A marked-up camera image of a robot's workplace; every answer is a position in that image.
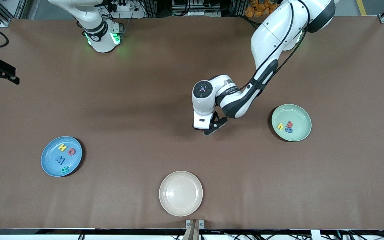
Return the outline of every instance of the plate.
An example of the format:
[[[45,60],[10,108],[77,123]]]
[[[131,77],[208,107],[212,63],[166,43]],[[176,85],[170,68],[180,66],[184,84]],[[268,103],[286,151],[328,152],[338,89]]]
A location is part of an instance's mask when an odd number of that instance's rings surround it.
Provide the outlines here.
[[[51,141],[42,151],[41,167],[52,177],[72,173],[81,162],[82,147],[78,140],[64,136]]]
[[[201,205],[203,190],[201,182],[192,173],[170,173],[160,186],[160,202],[165,211],[177,217],[195,212]]]
[[[273,112],[272,127],[283,139],[297,142],[311,133],[312,122],[303,108],[294,104],[284,104]]]

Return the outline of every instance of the blue plate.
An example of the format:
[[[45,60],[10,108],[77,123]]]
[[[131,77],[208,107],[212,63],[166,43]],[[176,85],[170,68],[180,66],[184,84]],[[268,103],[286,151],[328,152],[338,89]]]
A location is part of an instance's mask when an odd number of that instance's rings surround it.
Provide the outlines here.
[[[52,177],[72,173],[81,162],[82,147],[78,140],[64,136],[51,141],[41,155],[41,167]]]

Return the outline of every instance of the white plate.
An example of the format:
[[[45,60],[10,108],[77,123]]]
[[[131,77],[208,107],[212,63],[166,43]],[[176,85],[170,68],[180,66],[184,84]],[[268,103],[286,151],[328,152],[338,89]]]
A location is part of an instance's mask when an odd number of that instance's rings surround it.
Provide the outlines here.
[[[160,186],[160,202],[165,211],[177,217],[195,212],[202,202],[201,182],[192,173],[170,173]]]

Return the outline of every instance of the metal bracket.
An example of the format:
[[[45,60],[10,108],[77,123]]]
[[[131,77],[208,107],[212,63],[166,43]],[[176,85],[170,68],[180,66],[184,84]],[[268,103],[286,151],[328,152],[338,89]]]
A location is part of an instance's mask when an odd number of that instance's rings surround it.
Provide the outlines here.
[[[11,22],[11,19],[9,19],[8,22],[6,22],[6,23],[1,22],[0,27],[8,27],[10,22]]]
[[[381,17],[381,14],[380,14],[380,13],[378,14],[378,18],[379,18],[379,22],[380,22],[380,23],[384,23],[384,19]]]
[[[186,220],[186,228],[188,228],[190,222],[191,222],[190,219]],[[204,229],[204,219],[200,219],[198,223],[199,223],[199,229]]]

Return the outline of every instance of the orange bag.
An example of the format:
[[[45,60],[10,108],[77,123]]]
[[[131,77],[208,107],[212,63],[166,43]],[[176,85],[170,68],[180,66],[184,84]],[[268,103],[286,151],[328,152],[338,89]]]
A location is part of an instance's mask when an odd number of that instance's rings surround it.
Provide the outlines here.
[[[260,3],[256,6],[256,11],[263,12],[265,8],[265,5]]]
[[[272,9],[272,10],[276,9],[277,7],[278,7],[278,4],[272,4],[272,5],[269,6],[269,8]]]
[[[253,17],[260,17],[262,15],[262,12],[254,12]]]
[[[255,7],[259,4],[259,1],[258,0],[248,0],[248,2],[250,3],[250,5],[252,7]]]
[[[268,15],[270,8],[265,8],[262,12],[262,15]]]
[[[252,7],[247,7],[247,8],[245,9],[244,15],[247,16],[247,17],[249,17],[249,18],[253,17],[253,15],[254,15],[254,8],[252,8]]]

